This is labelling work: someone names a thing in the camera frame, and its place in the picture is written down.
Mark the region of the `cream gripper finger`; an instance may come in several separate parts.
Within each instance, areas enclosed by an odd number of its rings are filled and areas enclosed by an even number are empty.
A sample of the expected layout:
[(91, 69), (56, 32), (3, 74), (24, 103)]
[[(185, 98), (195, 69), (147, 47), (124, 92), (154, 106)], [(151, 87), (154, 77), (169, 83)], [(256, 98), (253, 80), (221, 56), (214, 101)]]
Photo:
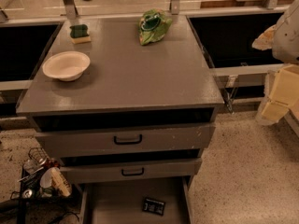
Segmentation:
[(278, 122), (288, 111), (288, 107), (268, 101), (262, 109), (262, 117), (273, 122)]

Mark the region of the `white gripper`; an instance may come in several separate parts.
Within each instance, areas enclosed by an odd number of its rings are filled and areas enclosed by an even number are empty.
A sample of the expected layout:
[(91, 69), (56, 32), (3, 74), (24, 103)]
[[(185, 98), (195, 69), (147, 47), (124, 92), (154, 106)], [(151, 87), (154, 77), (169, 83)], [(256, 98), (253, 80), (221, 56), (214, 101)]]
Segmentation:
[(273, 56), (284, 63), (275, 73), (269, 94), (272, 101), (293, 106), (299, 99), (299, 0), (286, 9), (278, 19), (274, 32)]

